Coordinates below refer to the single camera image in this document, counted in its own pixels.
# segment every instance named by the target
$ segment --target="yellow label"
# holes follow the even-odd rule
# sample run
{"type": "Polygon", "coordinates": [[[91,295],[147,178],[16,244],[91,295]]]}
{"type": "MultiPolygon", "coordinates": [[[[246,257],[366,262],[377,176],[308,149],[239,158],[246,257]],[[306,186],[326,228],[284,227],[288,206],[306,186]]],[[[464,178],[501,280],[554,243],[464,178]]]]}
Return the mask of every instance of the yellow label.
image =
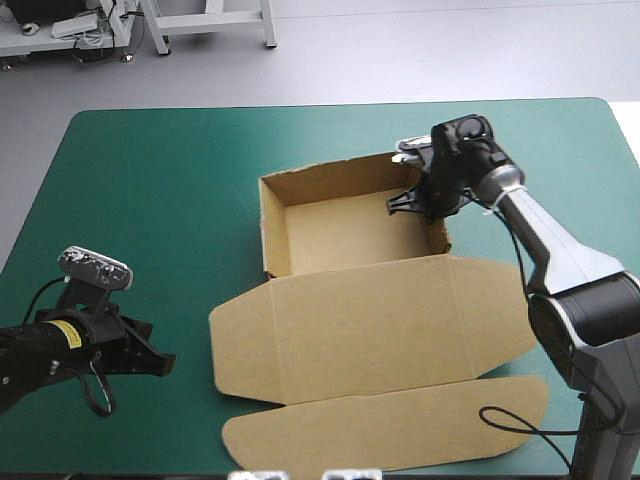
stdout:
{"type": "Polygon", "coordinates": [[[69,322],[65,322],[64,320],[49,320],[45,323],[55,325],[62,330],[64,336],[67,337],[67,343],[69,343],[69,348],[71,350],[82,346],[82,337],[80,337],[78,330],[76,330],[76,328],[69,322]]]}

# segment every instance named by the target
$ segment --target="robotic arm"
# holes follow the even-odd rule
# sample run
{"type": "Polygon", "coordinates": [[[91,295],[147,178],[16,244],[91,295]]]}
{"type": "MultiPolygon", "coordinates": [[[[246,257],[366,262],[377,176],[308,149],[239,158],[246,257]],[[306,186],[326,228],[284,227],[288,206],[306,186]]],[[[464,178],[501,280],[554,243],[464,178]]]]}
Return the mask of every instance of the robotic arm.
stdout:
{"type": "Polygon", "coordinates": [[[55,308],[38,311],[34,323],[26,323],[27,314],[22,325],[0,329],[0,414],[30,392],[75,377],[91,410],[107,417],[116,409],[107,375],[164,376],[173,368],[175,355],[149,343],[153,326],[121,315],[109,301],[131,286],[127,265],[80,247],[67,248],[58,263],[67,284],[55,308]],[[98,379],[106,406],[86,375],[98,379]]]}
{"type": "Polygon", "coordinates": [[[398,143],[397,163],[419,166],[391,214],[456,214],[471,199],[499,210],[531,257],[529,322],[584,408],[570,478],[627,480],[640,449],[640,281],[615,258],[578,242],[524,187],[524,174],[478,115],[398,143]]]}

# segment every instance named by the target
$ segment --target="black robotic arm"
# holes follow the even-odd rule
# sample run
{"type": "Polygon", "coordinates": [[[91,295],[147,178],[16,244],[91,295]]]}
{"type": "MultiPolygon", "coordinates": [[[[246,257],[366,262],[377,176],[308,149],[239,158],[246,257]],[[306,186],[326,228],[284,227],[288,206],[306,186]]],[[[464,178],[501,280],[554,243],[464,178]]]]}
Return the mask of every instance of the black robotic arm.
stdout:
{"type": "Polygon", "coordinates": [[[531,328],[584,409],[570,478],[627,480],[640,449],[640,281],[615,258],[578,242],[524,186],[524,174],[478,115],[398,142],[397,163],[419,166],[390,213],[435,219],[471,200],[499,211],[531,257],[531,328]]]}

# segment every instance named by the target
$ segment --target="table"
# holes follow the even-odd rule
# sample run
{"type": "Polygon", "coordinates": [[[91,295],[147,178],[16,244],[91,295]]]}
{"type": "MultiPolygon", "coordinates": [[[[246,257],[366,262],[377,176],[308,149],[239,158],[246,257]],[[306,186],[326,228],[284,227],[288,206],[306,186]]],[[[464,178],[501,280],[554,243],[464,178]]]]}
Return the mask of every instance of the table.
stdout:
{"type": "MultiPolygon", "coordinates": [[[[78,244],[134,269],[133,288],[114,300],[126,314],[154,323],[154,344],[178,358],[166,378],[114,378],[119,410],[106,421],[86,408],[75,382],[25,397],[0,416],[0,471],[212,474],[236,468],[220,439],[223,423],[269,406],[217,393],[207,316],[214,305],[264,281],[257,178],[388,151],[400,138],[472,112],[488,116],[543,205],[584,243],[640,272],[634,248],[640,172],[600,100],[77,115],[0,275],[2,325],[19,323],[33,292],[59,275],[58,254],[78,244]]],[[[508,235],[475,207],[447,224],[455,254],[514,262],[508,235]]],[[[41,304],[55,296],[49,292],[41,304]]],[[[521,373],[539,374],[550,385],[545,427],[576,426],[576,392],[539,349],[492,375],[521,373]]],[[[425,432],[425,441],[437,438],[425,432]]],[[[571,452],[572,438],[559,443],[571,452]]],[[[494,459],[419,471],[564,473],[539,439],[494,459]]]]}

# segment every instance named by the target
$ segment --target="cardboard box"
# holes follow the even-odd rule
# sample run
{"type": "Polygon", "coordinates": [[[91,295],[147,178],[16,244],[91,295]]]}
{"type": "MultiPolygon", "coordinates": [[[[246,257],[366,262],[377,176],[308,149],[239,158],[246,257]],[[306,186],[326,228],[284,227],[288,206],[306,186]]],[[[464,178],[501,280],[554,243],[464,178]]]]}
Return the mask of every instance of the cardboard box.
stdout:
{"type": "Polygon", "coordinates": [[[387,213],[419,172],[373,155],[275,173],[259,181],[264,269],[316,273],[449,251],[444,222],[387,213]]]}
{"type": "Polygon", "coordinates": [[[270,280],[212,312],[215,379],[223,393],[291,406],[225,425],[225,444],[243,467],[293,468],[317,478],[321,467],[408,468],[493,456],[524,443],[526,436],[480,422],[474,399],[487,395],[494,404],[516,405],[534,423],[542,419],[547,392],[540,380],[473,380],[535,345],[517,270],[449,255],[442,221],[389,216],[386,200],[419,176],[390,157],[259,181],[270,280]],[[428,427],[418,400],[443,421],[453,418],[451,405],[462,405],[466,423],[455,425],[455,435],[438,432],[435,450],[414,447],[408,442],[418,426],[428,427]],[[394,423],[398,412],[402,421],[394,423]],[[339,455],[328,448],[336,428],[348,439],[339,442],[339,455]],[[252,439],[265,429],[271,433],[252,439]],[[306,433],[294,434],[298,429],[306,433]],[[479,431],[473,441],[457,438],[479,431]],[[363,449],[370,435],[385,440],[363,449]],[[381,463],[369,463],[371,452],[381,463]]]}

